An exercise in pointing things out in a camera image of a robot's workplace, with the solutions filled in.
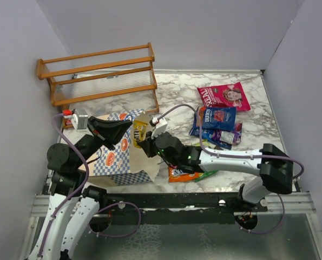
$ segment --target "checkered pattern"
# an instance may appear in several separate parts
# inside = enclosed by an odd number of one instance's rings
[[[144,112],[144,110],[135,109],[135,110],[131,110],[131,111],[123,112],[123,113],[130,114],[133,117],[133,120],[134,120],[142,112]],[[112,113],[112,114],[109,115],[108,120],[119,120],[120,114],[121,113]],[[127,131],[129,136],[130,136],[131,128],[132,127],[130,127],[130,129]],[[121,142],[122,142],[122,140],[124,138],[126,138],[128,140],[128,147],[123,152],[122,149],[121,149]],[[94,171],[93,171],[93,174],[95,176],[112,176],[112,175],[130,173],[129,145],[131,145],[131,144],[129,143],[127,133],[124,135],[122,140],[117,145],[115,145],[115,150],[114,151],[110,151],[109,149],[107,149],[104,146],[101,147],[102,156],[95,163],[95,168],[94,168]],[[109,153],[111,153],[111,152],[114,153],[115,159],[114,159],[114,162],[113,162],[113,164],[111,166],[107,166],[106,165],[107,155]]]
[[[145,171],[138,173],[125,173],[109,176],[118,185],[129,185],[137,183],[148,183],[151,181],[149,175]]]

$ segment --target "wooden rack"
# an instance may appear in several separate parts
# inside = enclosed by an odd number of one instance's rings
[[[147,49],[147,55],[142,57],[135,57],[131,59],[126,59],[122,61],[109,61],[98,64],[90,64],[90,57],[92,59],[104,60],[106,54],[117,54],[117,53],[128,53],[129,51],[136,51],[141,49]],[[82,60],[86,60],[85,66],[82,66]],[[42,60],[39,59],[37,62],[37,77],[40,80],[46,79],[50,86],[50,101],[53,106],[61,106],[63,110],[69,109],[69,105],[72,103],[100,99],[108,96],[115,96],[133,92],[140,92],[145,90],[150,90],[153,93],[155,100],[155,108],[148,110],[147,112],[153,113],[159,111],[159,105],[156,97],[156,78],[153,71],[153,62],[155,61],[154,52],[151,46],[151,43],[146,45],[106,50],[96,53],[88,53],[81,55],[74,55],[69,57],[54,58],[51,60]],[[77,77],[80,74],[87,73],[88,76]],[[136,81],[133,84],[134,75],[143,75],[144,80],[141,82]],[[113,79],[109,81],[114,85],[114,78],[119,78],[119,83],[116,84],[117,87],[105,89],[105,85],[102,84],[99,87],[99,90],[96,90],[96,93],[92,94],[90,92],[85,93],[85,85],[80,85],[79,82],[84,81],[95,81],[99,79]],[[124,84],[121,78],[128,77],[128,82]],[[72,96],[68,94],[76,89],[80,89],[81,94],[78,96]]]

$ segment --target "white marble surface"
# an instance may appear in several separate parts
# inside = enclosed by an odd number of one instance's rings
[[[160,113],[180,103],[191,106],[202,106],[197,87],[225,85],[241,82],[249,100],[251,110],[239,112],[237,120],[242,121],[241,144],[233,150],[252,150],[262,148],[264,143],[271,143],[282,149],[280,135],[270,108],[260,74],[156,74],[158,84],[157,98]],[[71,108],[84,108],[89,114],[103,115],[111,112],[122,112],[134,108],[150,109],[154,106],[151,92],[132,93],[101,100],[76,103]],[[188,135],[193,123],[193,112],[188,108],[179,108],[166,116],[168,128],[172,135],[184,144],[198,142],[198,138]],[[82,134],[73,130],[65,130],[65,135],[72,142],[81,138]],[[255,178],[240,172],[220,171],[198,183],[169,183],[168,171],[162,164],[154,183],[107,188],[108,192],[230,192],[237,191],[239,186]]]

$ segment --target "wooden dish rack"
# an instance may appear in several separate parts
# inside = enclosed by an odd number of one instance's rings
[[[133,58],[125,59],[128,53],[134,53]],[[154,61],[151,43],[148,43],[51,60],[39,59],[37,77],[48,81],[51,104],[62,110],[69,109],[72,103],[149,90],[155,108],[146,112],[154,113],[159,112]],[[63,127],[71,126],[64,122]]]

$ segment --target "orange circle logo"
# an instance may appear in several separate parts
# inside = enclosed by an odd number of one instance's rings
[[[123,138],[121,140],[121,146],[120,147],[121,147],[122,152],[125,152],[127,150],[127,148],[128,148],[128,140],[127,140],[127,138]]]
[[[106,165],[107,166],[113,165],[114,160],[115,160],[115,153],[109,152],[106,158]]]
[[[120,120],[124,120],[125,118],[126,118],[126,116],[128,115],[128,113],[121,113],[120,115],[119,115],[119,119]]]

